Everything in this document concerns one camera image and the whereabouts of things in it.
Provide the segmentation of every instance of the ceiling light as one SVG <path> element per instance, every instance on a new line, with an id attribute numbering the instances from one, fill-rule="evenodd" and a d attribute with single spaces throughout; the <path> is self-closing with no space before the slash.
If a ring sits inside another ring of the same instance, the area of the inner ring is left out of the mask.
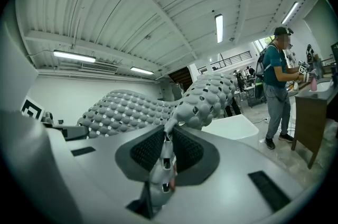
<path id="1" fill-rule="evenodd" d="M 294 5 L 292 6 L 291 10 L 288 12 L 288 14 L 285 16 L 285 18 L 281 22 L 282 24 L 284 24 L 289 19 L 289 17 L 291 16 L 292 12 L 295 10 L 295 8 L 297 7 L 298 4 L 299 4 L 299 2 L 295 2 L 294 3 Z"/>
<path id="2" fill-rule="evenodd" d="M 223 15 L 215 16 L 215 21 L 216 21 L 217 42 L 220 43 L 223 41 Z"/>
<path id="3" fill-rule="evenodd" d="M 95 62 L 95 59 L 96 59 L 95 57 L 75 54 L 71 52 L 64 52 L 60 50 L 54 50 L 53 54 L 55 57 L 62 57 L 62 58 L 67 58 L 67 59 L 72 59 L 72 60 L 79 60 L 79 61 Z"/>
<path id="4" fill-rule="evenodd" d="M 144 74 L 153 74 L 154 73 L 154 72 L 147 71 L 147 70 L 137 68 L 137 67 L 131 67 L 131 70 L 136 71 L 136 72 L 141 72 L 141 73 L 144 73 Z"/>

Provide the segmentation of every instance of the man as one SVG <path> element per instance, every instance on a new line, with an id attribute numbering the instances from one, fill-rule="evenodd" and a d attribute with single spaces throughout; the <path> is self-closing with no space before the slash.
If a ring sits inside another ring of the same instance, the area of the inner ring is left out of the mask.
<path id="1" fill-rule="evenodd" d="M 285 28 L 275 29 L 275 38 L 268 45 L 264 55 L 264 92 L 268 102 L 270 122 L 265 143 L 271 150 L 275 148 L 273 137 L 281 120 L 281 141 L 292 142 L 293 138 L 287 134 L 290 119 L 290 100 L 285 88 L 287 81 L 303 79 L 297 68 L 288 68 L 283 50 L 290 47 L 291 33 Z"/>
<path id="2" fill-rule="evenodd" d="M 233 99 L 232 99 L 231 106 L 232 106 L 233 111 L 234 111 L 234 113 L 235 113 L 236 115 L 240 115 L 240 114 L 241 114 L 241 111 L 240 111 L 240 109 L 239 109 L 239 107 L 238 107 L 238 105 L 237 105 L 237 102 L 236 102 L 236 100 L 235 100 L 234 97 L 233 97 Z M 228 117 L 231 117 L 231 116 L 232 116 L 232 112 L 231 112 L 230 105 L 229 105 L 229 106 L 226 106 L 225 110 L 226 110 L 226 113 L 227 113 Z"/>
<path id="3" fill-rule="evenodd" d="M 237 70 L 235 70 L 233 72 L 233 75 L 236 76 L 236 78 L 237 78 L 237 84 L 238 84 L 238 88 L 239 88 L 240 92 L 243 92 L 244 81 L 242 80 L 242 73 L 237 72 Z"/>
<path id="4" fill-rule="evenodd" d="M 250 67 L 247 66 L 247 69 L 250 75 L 255 76 L 255 71 L 251 66 Z"/>

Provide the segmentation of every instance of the window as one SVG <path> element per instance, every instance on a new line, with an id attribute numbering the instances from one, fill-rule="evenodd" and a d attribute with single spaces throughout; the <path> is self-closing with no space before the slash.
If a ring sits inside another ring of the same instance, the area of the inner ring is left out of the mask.
<path id="1" fill-rule="evenodd" d="M 261 52 L 264 49 L 264 47 L 260 44 L 258 40 L 256 40 L 254 43 L 256 47 L 258 48 L 259 52 Z"/>
<path id="2" fill-rule="evenodd" d="M 275 36 L 268 36 L 259 40 L 253 41 L 255 44 L 256 48 L 258 49 L 259 52 L 261 52 L 271 41 L 275 38 Z"/>

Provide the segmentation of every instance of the teal shirt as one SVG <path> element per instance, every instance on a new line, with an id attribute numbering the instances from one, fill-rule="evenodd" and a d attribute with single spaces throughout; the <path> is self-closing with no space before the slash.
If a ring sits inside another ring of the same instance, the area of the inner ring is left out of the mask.
<path id="1" fill-rule="evenodd" d="M 279 88 L 285 88 L 286 82 L 277 80 L 274 69 L 276 66 L 281 66 L 283 73 L 286 73 L 287 64 L 285 55 L 283 51 L 278 51 L 273 43 L 268 45 L 264 55 L 264 68 L 266 68 L 269 64 L 271 64 L 271 66 L 264 72 L 264 83 Z"/>

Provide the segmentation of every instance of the sneaker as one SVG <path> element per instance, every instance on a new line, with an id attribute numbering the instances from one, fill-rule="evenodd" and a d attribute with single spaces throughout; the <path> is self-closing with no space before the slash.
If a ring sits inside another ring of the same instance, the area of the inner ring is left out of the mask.
<path id="1" fill-rule="evenodd" d="M 280 141 L 286 141 L 286 142 L 293 142 L 293 141 L 294 141 L 294 138 L 291 137 L 291 136 L 289 136 L 288 134 L 285 134 L 285 135 L 280 134 L 280 135 L 279 135 L 279 140 L 280 140 Z"/>
<path id="2" fill-rule="evenodd" d="M 265 143 L 266 143 L 266 146 L 268 146 L 270 150 L 273 150 L 274 148 L 276 148 L 275 143 L 273 142 L 272 138 L 265 138 Z"/>

